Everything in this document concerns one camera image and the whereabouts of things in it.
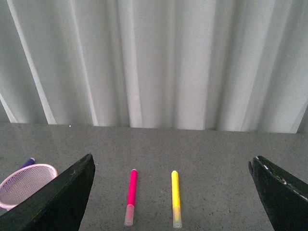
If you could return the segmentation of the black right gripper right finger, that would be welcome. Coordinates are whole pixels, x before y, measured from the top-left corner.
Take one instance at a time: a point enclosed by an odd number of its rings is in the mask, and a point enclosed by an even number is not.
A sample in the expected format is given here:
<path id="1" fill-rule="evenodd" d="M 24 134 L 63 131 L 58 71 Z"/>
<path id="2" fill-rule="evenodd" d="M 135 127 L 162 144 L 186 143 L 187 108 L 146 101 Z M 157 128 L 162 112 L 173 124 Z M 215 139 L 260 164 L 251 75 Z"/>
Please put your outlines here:
<path id="1" fill-rule="evenodd" d="M 259 198 L 276 231 L 308 229 L 308 184 L 256 156 L 248 163 Z"/>

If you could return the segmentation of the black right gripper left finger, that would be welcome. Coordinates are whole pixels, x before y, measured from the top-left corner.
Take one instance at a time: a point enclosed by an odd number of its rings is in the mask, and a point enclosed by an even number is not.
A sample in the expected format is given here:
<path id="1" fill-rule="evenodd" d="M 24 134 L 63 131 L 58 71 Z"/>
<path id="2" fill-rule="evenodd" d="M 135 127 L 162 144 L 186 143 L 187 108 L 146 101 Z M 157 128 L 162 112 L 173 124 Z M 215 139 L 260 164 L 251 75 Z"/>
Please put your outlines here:
<path id="1" fill-rule="evenodd" d="M 15 208 L 0 217 L 2 231 L 77 231 L 95 175 L 87 154 Z"/>

